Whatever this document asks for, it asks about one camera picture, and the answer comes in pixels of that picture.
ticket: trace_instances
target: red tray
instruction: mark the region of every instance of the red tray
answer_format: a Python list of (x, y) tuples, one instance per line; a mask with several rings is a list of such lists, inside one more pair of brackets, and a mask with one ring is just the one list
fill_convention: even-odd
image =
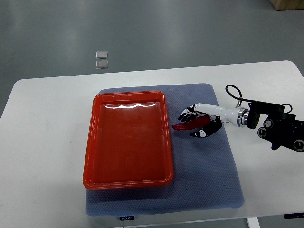
[(160, 186), (172, 179), (164, 93), (97, 95), (86, 149), (84, 186), (90, 190)]

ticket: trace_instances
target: robotic arm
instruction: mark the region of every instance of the robotic arm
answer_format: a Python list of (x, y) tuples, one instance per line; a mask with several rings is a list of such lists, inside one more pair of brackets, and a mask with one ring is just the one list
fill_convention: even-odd
[[(237, 89), (240, 97), (233, 96), (228, 91), (229, 87)], [(255, 129), (259, 122), (260, 115), (267, 114), (268, 117), (265, 119), (263, 127), (257, 131), (258, 136), (270, 141), (272, 143), (272, 150), (284, 146), (298, 152), (304, 152), (304, 121), (295, 120), (295, 115), (290, 114), (292, 111), (290, 104), (273, 104), (244, 99), (242, 98), (241, 91), (234, 85), (227, 85), (226, 91), (238, 100), (235, 108), (228, 109), (216, 105), (197, 103), (186, 108), (178, 118), (178, 120), (186, 122), (182, 124), (191, 125), (191, 128), (177, 127), (181, 124), (173, 125), (172, 127), (175, 130), (195, 129), (195, 124), (191, 124), (191, 122), (196, 121), (196, 117), (203, 114), (205, 121), (201, 121), (200, 125), (196, 125), (196, 128), (200, 127), (201, 129), (190, 135), (205, 138), (218, 131), (222, 127), (222, 122), (230, 122), (236, 127), (247, 126), (249, 129)], [(241, 107), (242, 101), (249, 102), (250, 110)], [(291, 110), (284, 113), (286, 105), (290, 106)]]

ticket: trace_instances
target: concrete floor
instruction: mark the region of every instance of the concrete floor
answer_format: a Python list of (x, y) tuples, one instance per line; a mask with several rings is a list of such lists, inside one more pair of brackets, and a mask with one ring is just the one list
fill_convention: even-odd
[[(304, 10), (276, 11), (268, 0), (1, 0), (0, 115), (24, 78), (277, 60), (304, 75), (303, 37)], [(108, 69), (95, 69), (98, 50), (109, 51)], [(283, 215), (259, 221), (304, 226)], [(244, 219), (186, 226), (247, 227)]]

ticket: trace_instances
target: black cable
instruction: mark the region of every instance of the black cable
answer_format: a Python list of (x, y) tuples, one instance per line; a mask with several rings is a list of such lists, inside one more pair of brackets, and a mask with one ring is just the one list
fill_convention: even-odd
[[(232, 93), (230, 93), (230, 92), (228, 91), (228, 88), (229, 88), (229, 87), (235, 88), (235, 89), (238, 91), (239, 97), (236, 97), (236, 96), (234, 96)], [(227, 86), (225, 87), (225, 90), (226, 90), (226, 92), (227, 92), (231, 97), (233, 97), (234, 99), (240, 101), (240, 104), (239, 104), (239, 105), (242, 104), (242, 101), (253, 102), (253, 100), (248, 100), (248, 99), (242, 98), (242, 92), (241, 92), (240, 89), (237, 88), (235, 85), (229, 84), (229, 85), (227, 85)]]
[[(235, 88), (235, 89), (238, 91), (239, 97), (236, 97), (236, 96), (234, 96), (232, 93), (230, 93), (230, 92), (228, 91), (228, 88), (229, 88), (229, 87)], [(240, 103), (239, 103), (240, 106), (241, 106), (241, 104), (242, 104), (242, 101), (246, 101), (246, 102), (253, 102), (253, 101), (254, 101), (254, 100), (248, 100), (248, 99), (242, 98), (242, 92), (241, 92), (241, 90), (240, 90), (239, 88), (237, 88), (235, 85), (229, 84), (229, 85), (227, 85), (227, 86), (225, 87), (225, 90), (226, 90), (226, 92), (227, 92), (231, 97), (233, 97), (234, 99), (240, 101)], [(291, 104), (282, 104), (282, 106), (286, 106), (286, 105), (290, 107), (290, 111), (287, 112), (287, 113), (290, 113), (290, 112), (293, 110), (293, 107), (291, 106)]]
[(287, 112), (287, 113), (291, 113), (291, 111), (293, 110), (293, 107), (291, 106), (291, 104), (283, 104), (282, 106), (285, 106), (285, 105), (287, 105), (287, 106), (289, 106), (289, 107), (290, 107), (290, 111), (289, 111), (289, 112)]

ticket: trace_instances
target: clear plastic piece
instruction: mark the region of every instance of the clear plastic piece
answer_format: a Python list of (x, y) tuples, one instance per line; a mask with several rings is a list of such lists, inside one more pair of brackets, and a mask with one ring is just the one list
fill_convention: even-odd
[(96, 69), (107, 69), (107, 68), (108, 68), (108, 60), (96, 61)]
[(100, 59), (100, 58), (108, 58), (108, 51), (97, 51), (96, 59)]

